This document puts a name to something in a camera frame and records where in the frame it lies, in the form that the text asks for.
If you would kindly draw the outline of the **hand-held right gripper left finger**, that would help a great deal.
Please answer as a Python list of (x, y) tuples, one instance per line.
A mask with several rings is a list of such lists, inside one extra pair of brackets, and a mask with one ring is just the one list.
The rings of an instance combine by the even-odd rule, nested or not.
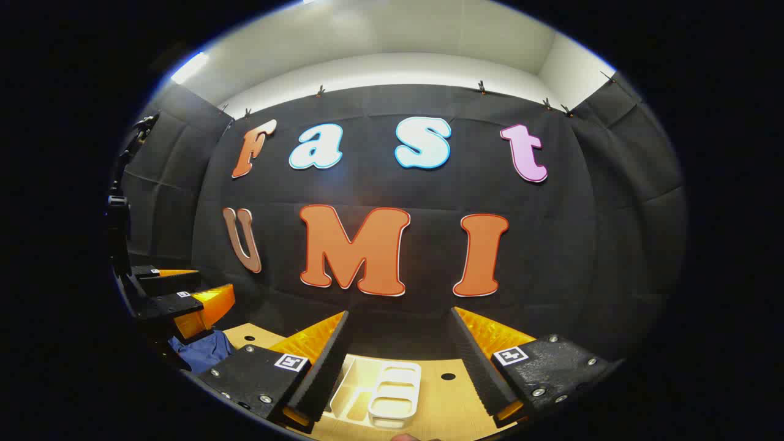
[(310, 434), (322, 418), (351, 341), (341, 312), (262, 348), (247, 343), (194, 382), (255, 421)]

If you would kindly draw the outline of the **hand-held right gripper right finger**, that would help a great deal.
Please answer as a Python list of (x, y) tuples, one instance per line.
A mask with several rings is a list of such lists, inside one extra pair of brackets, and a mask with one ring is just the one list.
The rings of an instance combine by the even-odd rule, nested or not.
[(560, 412), (624, 362), (606, 360), (557, 333), (532, 337), (460, 307), (451, 308), (450, 333), (499, 429)]

